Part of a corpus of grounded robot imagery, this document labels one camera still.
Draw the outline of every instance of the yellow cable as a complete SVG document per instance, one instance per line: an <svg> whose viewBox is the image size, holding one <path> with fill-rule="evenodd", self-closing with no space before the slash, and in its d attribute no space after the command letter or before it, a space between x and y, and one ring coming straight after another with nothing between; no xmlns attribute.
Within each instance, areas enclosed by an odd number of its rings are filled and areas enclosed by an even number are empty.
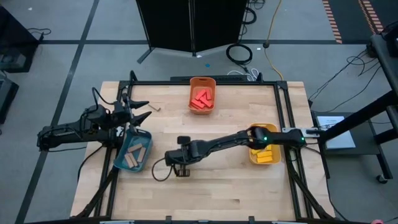
<svg viewBox="0 0 398 224"><path fill-rule="evenodd" d="M269 26L267 42L269 42L269 37L271 36L272 26L274 25L274 19L275 19L276 13L278 12L279 7L280 7L281 4L282 4L282 0L279 0L278 6L276 7L274 15L272 16L271 25ZM271 60L269 60L266 49L264 49L264 53L266 54L266 58L267 58L267 60L269 62L269 65L272 67L272 69L274 69L274 71L276 73L278 73L278 75L280 76L280 79L282 79L282 81L283 81L284 80L284 76L282 75L282 73L280 71L278 71L278 69L275 68L275 66L272 64Z"/></svg>

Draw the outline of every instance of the floor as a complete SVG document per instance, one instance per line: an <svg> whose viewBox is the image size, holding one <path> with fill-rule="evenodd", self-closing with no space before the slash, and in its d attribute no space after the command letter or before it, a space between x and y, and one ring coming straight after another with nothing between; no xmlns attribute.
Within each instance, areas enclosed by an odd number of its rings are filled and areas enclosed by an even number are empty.
<svg viewBox="0 0 398 224"><path fill-rule="evenodd" d="M257 11L257 22L248 26L244 40L265 39L277 2L267 0L264 8ZM135 71L139 80L224 75L230 70L239 70L225 57L226 47L202 52L201 58L155 49L139 64L137 59L148 49L142 42L82 44L84 40L144 40L145 33L133 0L3 0L2 5L26 28L50 28L52 33L45 39L59 40L39 46L29 73L9 76L20 88L7 121L1 126L2 223L14 223L16 220L39 157L35 146L36 134L52 121L65 123L77 120L81 112L93 104L91 87L99 89L103 81L127 80L130 70ZM267 52L286 80L305 83L308 95L338 72L346 64L347 57L364 50L363 45L334 42L321 0L283 1L271 39L286 40L271 45ZM278 80L279 77L265 60L264 51L258 50L262 45L248 44L248 47L254 53L249 68L257 68L264 74L265 80ZM232 54L233 57L244 58L247 53L234 49ZM362 68L348 67L315 100L312 109L329 110L353 96L364 88L376 68L357 77ZM62 95L63 89L68 90L67 95ZM380 70L366 91L336 111L356 111L389 90ZM60 97L66 97L64 105L62 101L58 103ZM62 112L55 114L57 108ZM374 121L387 121L387 116L381 114ZM376 124L377 131L388 127L388 124ZM397 177L398 164L395 161L398 160L398 153L395 145L396 142L392 141L382 146L391 171ZM48 155L25 222L68 218L76 190L76 173L83 155L84 151ZM328 158L328 165L331 199L347 219L370 222L397 216L398 179L390 180L385 185L375 181L375 176L381 173L376 156L331 157Z"/></svg>

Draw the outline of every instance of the teal bin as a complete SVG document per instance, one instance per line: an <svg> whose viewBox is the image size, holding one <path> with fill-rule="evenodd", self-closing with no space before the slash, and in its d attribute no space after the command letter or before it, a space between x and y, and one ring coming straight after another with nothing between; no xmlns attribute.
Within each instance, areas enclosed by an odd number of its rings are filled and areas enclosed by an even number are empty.
<svg viewBox="0 0 398 224"><path fill-rule="evenodd" d="M127 149L131 146L135 146L136 144L142 144L147 150L145 152L144 158L142 162L138 162L137 167L129 168L129 164L124 159L124 155L127 153ZM144 167L145 163L148 160L150 150L152 149L152 135L144 130L137 129L137 135L132 135L130 130L127 130L126 139L123 142L122 148L120 149L118 157L114 160L113 165L119 169L128 170L131 172L140 172ZM140 150L135 150L132 152L132 155L137 160Z"/></svg>

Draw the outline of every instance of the wooden table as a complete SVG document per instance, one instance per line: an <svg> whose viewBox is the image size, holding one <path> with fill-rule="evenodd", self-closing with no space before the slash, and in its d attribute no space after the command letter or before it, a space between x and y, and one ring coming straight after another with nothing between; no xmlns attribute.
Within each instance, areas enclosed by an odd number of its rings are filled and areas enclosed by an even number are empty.
<svg viewBox="0 0 398 224"><path fill-rule="evenodd" d="M104 82L101 94L107 101L116 99L118 82ZM312 127L312 118L302 82L288 82L297 127ZM292 196L284 156L279 164L255 166L249 161L248 148L234 147L212 153L189 166L191 176L177 178L172 174L165 182L152 178L153 163L164 152L178 148L177 136L192 139L214 139L246 129L252 123L272 123L279 127L274 89L271 86L217 86L216 107L210 115L194 115L187 108L189 86L134 86L133 100L148 100L161 107L133 110L134 114L153 113L141 128L152 133L154 145L145 169L140 173L119 172L112 219L164 220L295 220ZM282 106L285 110L283 93ZM86 156L100 144L88 144ZM79 213L98 189L105 149L90 158L81 170L71 215ZM323 208L334 216L328 199L321 157L303 149L302 159L307 184ZM169 171L164 163L155 167L155 175ZM303 197L297 187L302 216ZM104 194L101 214L105 214L108 191Z"/></svg>

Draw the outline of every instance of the orange striped tape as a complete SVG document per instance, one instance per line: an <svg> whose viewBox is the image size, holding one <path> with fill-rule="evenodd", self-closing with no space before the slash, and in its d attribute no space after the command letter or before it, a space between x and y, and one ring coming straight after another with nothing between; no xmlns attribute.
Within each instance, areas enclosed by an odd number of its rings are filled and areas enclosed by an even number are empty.
<svg viewBox="0 0 398 224"><path fill-rule="evenodd" d="M333 17L333 13L329 5L329 0L323 0L322 3L323 7L325 7L326 15L328 16L331 30L333 32L333 35L335 36L336 42L342 44L343 42L341 41L341 34L338 30L335 18Z"/></svg>
<svg viewBox="0 0 398 224"><path fill-rule="evenodd" d="M366 18L366 22L368 22L369 28L372 31L372 34L375 34L376 32L373 29L373 25L371 23L371 19L369 18L368 14L366 13L366 8L365 8L365 4L362 2L362 0L358 0L359 5L361 6L362 12Z"/></svg>
<svg viewBox="0 0 398 224"><path fill-rule="evenodd" d="M384 27L381 24L376 12L374 11L372 4L370 1L368 0L360 0L363 3L363 6L365 7L366 11L368 12L368 14L371 16L370 20L372 20L374 26L376 27L378 32L382 32Z"/></svg>

